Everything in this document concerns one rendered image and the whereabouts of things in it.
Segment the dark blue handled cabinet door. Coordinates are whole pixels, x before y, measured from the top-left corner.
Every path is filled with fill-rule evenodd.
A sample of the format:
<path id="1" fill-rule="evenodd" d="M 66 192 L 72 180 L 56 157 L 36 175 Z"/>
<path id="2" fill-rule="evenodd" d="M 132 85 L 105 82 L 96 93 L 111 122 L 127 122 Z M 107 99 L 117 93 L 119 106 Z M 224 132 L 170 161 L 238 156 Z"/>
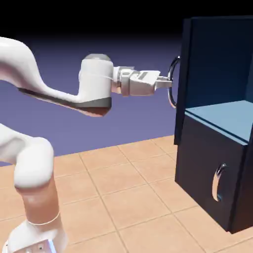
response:
<path id="1" fill-rule="evenodd" d="M 188 78 L 188 65 L 190 57 L 192 35 L 192 20 L 191 18 L 185 19 L 183 22 L 181 55 L 180 55 L 180 69 L 178 81 L 178 93 L 176 104 L 176 119 L 174 130 L 174 144 L 179 145 L 182 135 L 184 112 L 186 106 L 187 95 L 187 78 Z"/>

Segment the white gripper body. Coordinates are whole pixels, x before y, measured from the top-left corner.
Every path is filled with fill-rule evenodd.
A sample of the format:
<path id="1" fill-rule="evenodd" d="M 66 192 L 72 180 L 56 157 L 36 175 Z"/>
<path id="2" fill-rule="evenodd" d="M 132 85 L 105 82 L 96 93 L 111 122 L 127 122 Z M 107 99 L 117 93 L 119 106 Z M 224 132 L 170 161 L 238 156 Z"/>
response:
<path id="1" fill-rule="evenodd" d="M 160 71 L 134 71 L 129 78 L 131 96 L 149 96 L 155 92 L 155 84 Z"/>

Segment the dark blue cabinet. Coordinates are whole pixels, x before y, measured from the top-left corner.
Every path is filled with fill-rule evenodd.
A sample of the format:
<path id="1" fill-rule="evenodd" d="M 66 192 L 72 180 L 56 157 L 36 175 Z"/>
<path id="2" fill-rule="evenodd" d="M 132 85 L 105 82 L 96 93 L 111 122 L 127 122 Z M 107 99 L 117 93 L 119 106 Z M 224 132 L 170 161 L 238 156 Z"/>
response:
<path id="1" fill-rule="evenodd" d="M 239 232 L 253 227 L 253 16 L 191 20 L 184 117 L 247 144 L 233 218 Z"/>

